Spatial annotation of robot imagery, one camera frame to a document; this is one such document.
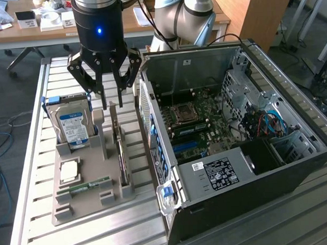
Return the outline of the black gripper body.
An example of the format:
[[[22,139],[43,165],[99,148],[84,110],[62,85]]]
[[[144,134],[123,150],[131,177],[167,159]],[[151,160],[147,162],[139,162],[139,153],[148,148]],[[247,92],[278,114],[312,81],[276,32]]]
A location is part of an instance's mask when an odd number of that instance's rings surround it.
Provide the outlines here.
[[[121,2],[100,9],[73,3],[72,10],[81,43],[82,60],[103,74],[112,71],[111,58],[120,68],[128,53],[123,34]]]

